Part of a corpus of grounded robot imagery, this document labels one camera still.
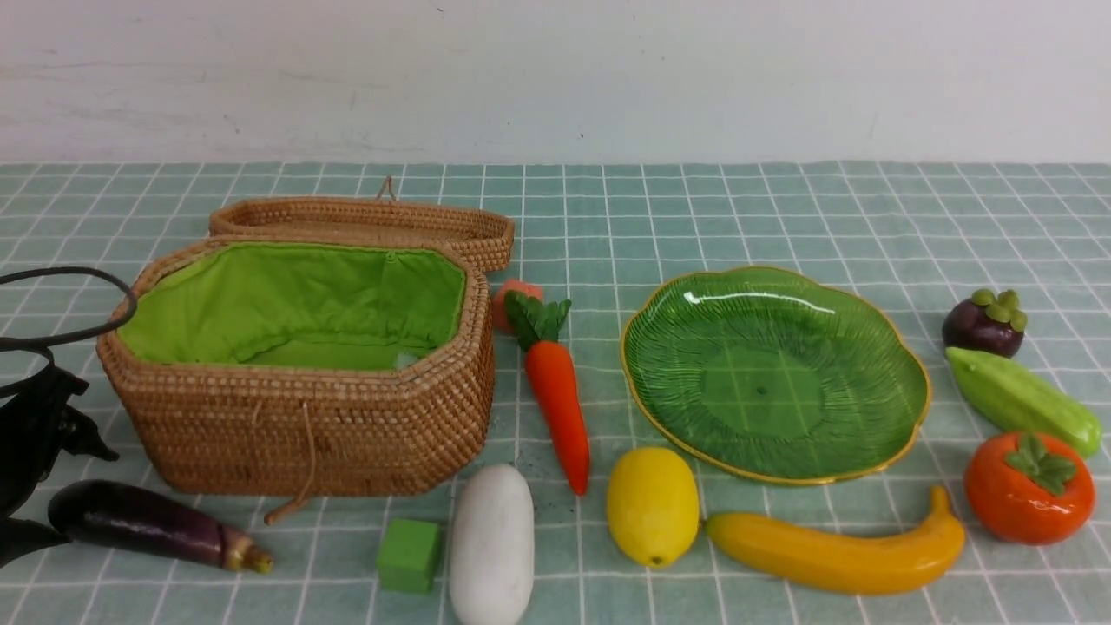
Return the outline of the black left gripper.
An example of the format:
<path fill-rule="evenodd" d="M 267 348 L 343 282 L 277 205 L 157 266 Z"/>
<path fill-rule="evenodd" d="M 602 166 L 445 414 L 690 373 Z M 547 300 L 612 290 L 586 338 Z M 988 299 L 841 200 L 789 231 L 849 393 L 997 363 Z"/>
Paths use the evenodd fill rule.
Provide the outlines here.
<path fill-rule="evenodd" d="M 87 380 L 53 364 L 3 387 L 0 567 L 36 551 L 70 543 L 46 523 L 7 518 L 50 475 L 60 451 L 107 462 L 120 457 L 104 443 L 96 420 L 70 404 L 71 397 L 83 395 L 87 389 Z"/>

